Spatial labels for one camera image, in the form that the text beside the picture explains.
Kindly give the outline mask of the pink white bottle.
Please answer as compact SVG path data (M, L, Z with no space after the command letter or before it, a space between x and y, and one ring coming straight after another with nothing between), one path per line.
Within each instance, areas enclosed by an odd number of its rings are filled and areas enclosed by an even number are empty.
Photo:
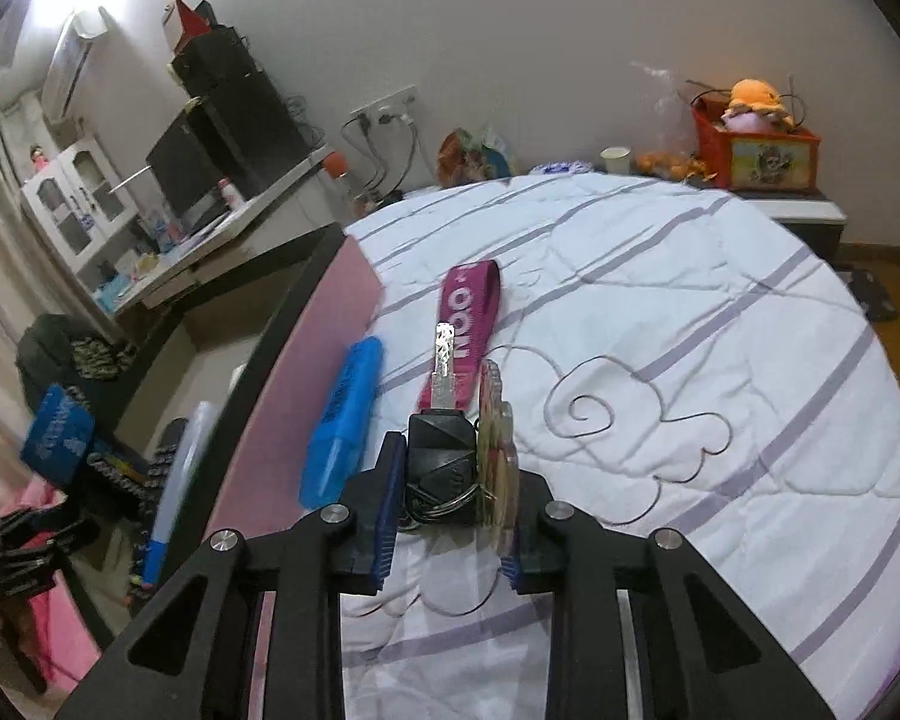
M219 193L221 193L222 200L226 202L226 205L232 211L240 210L240 208L244 208L247 204L247 200L245 200L242 192L238 190L237 185L235 185L230 179L227 177L222 177L217 181L217 188L219 188Z

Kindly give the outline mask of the pink black storage box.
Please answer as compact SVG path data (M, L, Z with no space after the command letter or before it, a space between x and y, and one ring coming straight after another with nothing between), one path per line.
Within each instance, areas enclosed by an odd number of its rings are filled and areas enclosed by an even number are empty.
M361 246L331 223L157 314L105 426L151 455L172 419L193 415L203 401L217 411L170 535L164 577L215 528L264 535L301 516L308 439L381 297Z

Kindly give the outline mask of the red toy box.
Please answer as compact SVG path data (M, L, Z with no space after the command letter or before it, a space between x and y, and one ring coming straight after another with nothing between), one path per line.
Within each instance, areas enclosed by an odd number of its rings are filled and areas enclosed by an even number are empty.
M730 190L816 190L821 138L800 127L792 132L733 132L722 114L727 105L715 94L691 103L697 156L720 188Z

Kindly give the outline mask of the white desk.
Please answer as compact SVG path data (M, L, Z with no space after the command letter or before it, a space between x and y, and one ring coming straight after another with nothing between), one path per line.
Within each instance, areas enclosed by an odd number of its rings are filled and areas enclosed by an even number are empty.
M178 273L188 270L194 263L240 236L271 205L283 199L297 184L312 176L313 172L320 171L329 153L331 148L328 145L315 149L305 160L279 177L265 192L196 232L194 236L177 245L172 252L160 255L157 265L149 273L133 281L116 296L115 307L110 310L110 316L118 317L121 312L142 301L165 281L175 278Z

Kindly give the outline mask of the white quilted bed cover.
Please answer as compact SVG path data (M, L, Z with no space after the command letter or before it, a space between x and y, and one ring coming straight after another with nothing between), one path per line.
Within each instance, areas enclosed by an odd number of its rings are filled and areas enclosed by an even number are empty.
M416 406L443 278L493 260L521 466L605 525L686 535L837 717L866 711L900 645L900 388L831 266L729 193L596 172L351 234L383 284L372 436Z

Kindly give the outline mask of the white air conditioner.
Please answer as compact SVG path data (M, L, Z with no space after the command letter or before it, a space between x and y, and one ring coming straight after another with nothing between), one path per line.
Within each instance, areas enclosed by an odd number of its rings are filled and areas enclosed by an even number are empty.
M68 117L92 49L107 34L109 23L100 7L78 11L64 25L40 91L41 109L50 124L59 124Z

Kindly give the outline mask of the paper cup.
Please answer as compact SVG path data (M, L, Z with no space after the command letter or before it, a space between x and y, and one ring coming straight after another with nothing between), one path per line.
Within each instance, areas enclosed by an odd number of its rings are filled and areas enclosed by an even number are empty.
M600 151L600 160L606 174L629 176L631 174L631 150L625 146L608 146Z

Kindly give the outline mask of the clear plastic bag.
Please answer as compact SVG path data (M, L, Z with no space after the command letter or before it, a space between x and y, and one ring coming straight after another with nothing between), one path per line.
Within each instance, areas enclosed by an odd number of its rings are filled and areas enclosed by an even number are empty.
M686 182L694 174L697 137L686 83L676 71L632 62L639 73L642 124L632 167L642 176Z

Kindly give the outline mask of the translucent tube blue cap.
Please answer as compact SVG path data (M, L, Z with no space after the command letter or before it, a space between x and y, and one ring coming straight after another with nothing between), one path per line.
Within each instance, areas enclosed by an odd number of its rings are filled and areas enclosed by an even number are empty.
M157 507L142 562L141 580L144 587L155 587L159 582L176 519L182 512L183 500L187 497L216 421L217 406L210 401L200 401L190 416L176 418L167 426L172 442L160 445L154 458L155 465L165 470L165 475L160 478Z

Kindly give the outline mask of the red cap water bottle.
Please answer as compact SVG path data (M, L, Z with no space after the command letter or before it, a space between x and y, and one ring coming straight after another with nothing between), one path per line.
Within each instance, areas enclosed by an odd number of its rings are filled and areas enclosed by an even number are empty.
M333 184L334 192L340 195L343 202L349 202L352 199L352 188L346 156L341 151L333 149L323 158L322 166Z

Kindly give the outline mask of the blue steel cup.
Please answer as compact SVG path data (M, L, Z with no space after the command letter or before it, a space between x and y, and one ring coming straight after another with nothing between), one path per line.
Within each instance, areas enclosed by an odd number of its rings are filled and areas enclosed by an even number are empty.
M92 480L87 455L94 437L105 433L113 434L84 406L66 395L63 388L52 385L30 426L20 458L32 472L80 507L103 515L91 502Z

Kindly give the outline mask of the blue highlighter marker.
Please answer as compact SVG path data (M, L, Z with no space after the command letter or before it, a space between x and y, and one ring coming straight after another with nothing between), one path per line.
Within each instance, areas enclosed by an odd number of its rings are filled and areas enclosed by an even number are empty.
M365 337L347 350L308 441L299 489L304 509L315 511L336 502L346 481L359 470L382 359L377 337Z

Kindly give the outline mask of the key bunch with charms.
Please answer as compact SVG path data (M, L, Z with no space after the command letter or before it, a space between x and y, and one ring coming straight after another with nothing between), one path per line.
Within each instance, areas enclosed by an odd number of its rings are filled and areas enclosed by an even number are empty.
M487 357L500 266L478 260L443 278L430 371L408 424L404 518L468 530L499 564L514 549L518 460L499 366Z

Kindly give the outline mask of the pink blanket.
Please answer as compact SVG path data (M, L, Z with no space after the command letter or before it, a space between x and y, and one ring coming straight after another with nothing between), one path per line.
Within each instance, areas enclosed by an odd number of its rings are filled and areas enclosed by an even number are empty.
M63 500L63 494L40 476L1 509L2 515L19 509L43 511ZM100 649L87 631L69 592L63 572L55 574L55 585L30 600L37 626L37 655L48 683L69 694L95 665Z

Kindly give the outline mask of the wall power socket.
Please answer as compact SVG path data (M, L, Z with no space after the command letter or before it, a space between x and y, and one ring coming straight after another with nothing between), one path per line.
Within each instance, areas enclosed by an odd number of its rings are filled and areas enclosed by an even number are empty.
M418 100L418 88L414 85L403 86L395 93L385 94L379 99L375 99L372 103L357 106L351 110L351 117L356 121L365 119L372 125L386 124L393 117L403 117L403 115L411 114L411 107Z

